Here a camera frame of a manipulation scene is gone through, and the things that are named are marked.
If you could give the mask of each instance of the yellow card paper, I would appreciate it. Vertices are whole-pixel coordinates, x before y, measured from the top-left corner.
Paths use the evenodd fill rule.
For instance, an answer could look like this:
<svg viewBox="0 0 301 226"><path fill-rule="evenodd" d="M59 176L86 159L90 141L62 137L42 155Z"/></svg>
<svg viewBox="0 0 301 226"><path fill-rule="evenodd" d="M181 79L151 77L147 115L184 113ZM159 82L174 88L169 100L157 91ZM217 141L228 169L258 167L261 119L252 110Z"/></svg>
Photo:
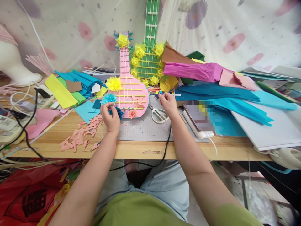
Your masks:
<svg viewBox="0 0 301 226"><path fill-rule="evenodd" d="M198 63L206 63L205 61L202 61L202 60L197 60L197 59L192 59L192 60L195 62L198 62Z"/></svg>
<svg viewBox="0 0 301 226"><path fill-rule="evenodd" d="M169 92L178 84L178 82L179 81L175 76L168 75L168 79L166 79L166 82L162 82L162 79L160 79L160 90L162 92Z"/></svg>
<svg viewBox="0 0 301 226"><path fill-rule="evenodd" d="M96 96L102 97L107 91L108 89L102 86L101 89L96 93Z"/></svg>
<svg viewBox="0 0 301 226"><path fill-rule="evenodd" d="M53 74L45 81L45 85L53 92L54 97L60 103L62 108L68 108L78 103L74 96L72 96Z"/></svg>

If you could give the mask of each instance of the pink paper guitar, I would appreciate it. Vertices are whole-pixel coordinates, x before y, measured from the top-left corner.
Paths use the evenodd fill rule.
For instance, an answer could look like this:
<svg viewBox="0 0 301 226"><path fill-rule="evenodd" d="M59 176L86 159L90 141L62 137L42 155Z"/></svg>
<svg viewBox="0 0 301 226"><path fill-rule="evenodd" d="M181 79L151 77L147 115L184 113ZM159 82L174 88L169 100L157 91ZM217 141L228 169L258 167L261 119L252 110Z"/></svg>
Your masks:
<svg viewBox="0 0 301 226"><path fill-rule="evenodd" d="M116 106L123 112L123 118L129 118L128 112L136 110L136 118L141 117L148 108L150 101L146 86L130 73L129 48L119 48L120 52L120 80L122 89L119 91L108 91L117 97Z"/></svg>

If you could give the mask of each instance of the mannequin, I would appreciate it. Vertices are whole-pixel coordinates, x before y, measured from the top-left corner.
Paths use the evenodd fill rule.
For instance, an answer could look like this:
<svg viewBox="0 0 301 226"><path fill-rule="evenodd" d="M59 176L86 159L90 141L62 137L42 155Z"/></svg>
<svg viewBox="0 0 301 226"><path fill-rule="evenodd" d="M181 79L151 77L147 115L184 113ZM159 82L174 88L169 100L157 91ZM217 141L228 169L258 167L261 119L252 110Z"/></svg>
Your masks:
<svg viewBox="0 0 301 226"><path fill-rule="evenodd" d="M31 81L38 83L42 76L32 73L21 61L21 56L14 38L0 25L0 71L11 78L14 86L28 86Z"/></svg>

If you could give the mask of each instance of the guitar neck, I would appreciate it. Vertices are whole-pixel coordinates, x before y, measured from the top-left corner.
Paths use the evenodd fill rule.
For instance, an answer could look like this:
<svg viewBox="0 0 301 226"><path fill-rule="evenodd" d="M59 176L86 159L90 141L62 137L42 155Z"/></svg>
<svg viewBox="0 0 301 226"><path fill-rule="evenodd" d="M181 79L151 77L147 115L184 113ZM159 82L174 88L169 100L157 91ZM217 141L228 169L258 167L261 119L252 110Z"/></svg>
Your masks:
<svg viewBox="0 0 301 226"><path fill-rule="evenodd" d="M146 5L145 39L147 47L154 47L157 40L159 0L148 0Z"/></svg>

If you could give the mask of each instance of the table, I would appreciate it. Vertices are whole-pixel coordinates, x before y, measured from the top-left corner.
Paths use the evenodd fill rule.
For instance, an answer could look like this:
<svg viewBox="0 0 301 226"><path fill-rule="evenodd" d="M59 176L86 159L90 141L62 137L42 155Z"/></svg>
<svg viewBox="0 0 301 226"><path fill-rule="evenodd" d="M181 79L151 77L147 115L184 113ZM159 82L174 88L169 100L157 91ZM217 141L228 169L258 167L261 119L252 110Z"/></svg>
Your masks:
<svg viewBox="0 0 301 226"><path fill-rule="evenodd" d="M8 84L9 79L0 81L0 86ZM35 94L33 87L31 87L30 94ZM16 99L22 98L23 95L16 94ZM64 141L68 136L71 136L75 129L79 129L77 124L82 122L80 116L75 112L71 112L63 118L58 124L51 128L48 132L42 135L31 146L37 150L45 158L91 158L94 151L89 150L94 143L98 143L106 132L105 124L98 127L95 137L89 138L89 144L84 151L83 145L77 146L77 152L73 149L61 152L59 143ZM215 156L215 148L210 143L198 143L200 148L204 151L208 159L211 160L232 160L232 161L271 161L268 155L256 152L253 145L248 138L240 137L219 137L214 136L212 140L218 150ZM166 142L159 141L117 141L116 159L161 159L163 157ZM25 141L11 147L23 147L23 149L15 152L11 157L37 157L33 151L26 148ZM174 142L169 142L165 159L176 159Z"/></svg>

